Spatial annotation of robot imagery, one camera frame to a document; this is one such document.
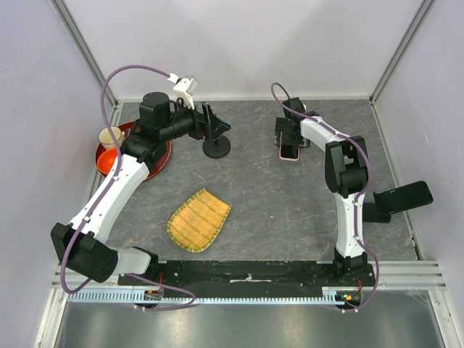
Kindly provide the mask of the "pink case smartphone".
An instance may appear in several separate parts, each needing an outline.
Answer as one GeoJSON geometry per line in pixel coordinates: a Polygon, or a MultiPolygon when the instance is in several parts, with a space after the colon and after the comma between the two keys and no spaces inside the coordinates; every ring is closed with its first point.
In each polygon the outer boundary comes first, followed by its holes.
{"type": "Polygon", "coordinates": [[[300,158],[300,148],[283,142],[283,132],[280,134],[278,156],[283,161],[296,162],[300,158]]]}

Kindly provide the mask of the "black smartphone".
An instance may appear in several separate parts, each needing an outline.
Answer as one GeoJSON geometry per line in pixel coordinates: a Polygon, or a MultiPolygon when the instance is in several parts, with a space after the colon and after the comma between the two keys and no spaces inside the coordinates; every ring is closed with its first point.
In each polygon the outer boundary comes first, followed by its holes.
{"type": "Polygon", "coordinates": [[[426,206],[434,201],[425,181],[416,181],[381,193],[374,193],[373,198],[378,210],[384,215],[393,215],[426,206]]]}

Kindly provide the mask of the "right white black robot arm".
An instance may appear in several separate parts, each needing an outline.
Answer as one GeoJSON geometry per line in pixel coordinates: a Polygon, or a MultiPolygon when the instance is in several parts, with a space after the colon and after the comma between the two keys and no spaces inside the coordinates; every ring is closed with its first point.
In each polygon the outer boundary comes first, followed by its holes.
{"type": "Polygon", "coordinates": [[[298,98],[281,102],[284,116],[276,119],[275,144],[279,158],[297,161],[301,149],[314,144],[324,151],[324,177],[336,201],[338,237],[332,276],[346,286],[368,273],[363,242],[363,200],[370,174],[365,140],[340,133],[319,114],[307,112],[298,98]]]}

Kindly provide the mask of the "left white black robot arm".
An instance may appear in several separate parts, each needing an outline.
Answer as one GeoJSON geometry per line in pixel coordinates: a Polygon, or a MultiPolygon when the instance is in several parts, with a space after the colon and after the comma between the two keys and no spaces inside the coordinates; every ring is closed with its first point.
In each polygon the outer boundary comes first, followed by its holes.
{"type": "Polygon", "coordinates": [[[56,223],[51,230],[62,266],[97,283],[121,273],[133,273],[143,285],[156,282],[160,273],[151,263],[154,254],[138,247],[112,249],[106,245],[109,233],[132,193],[167,152],[170,141],[188,135],[202,140],[204,153],[212,156],[214,145],[228,142],[223,134],[230,129],[208,103],[196,109],[182,98],[173,101],[162,92],[145,95],[139,117],[102,185],[68,224],[56,223]]]}

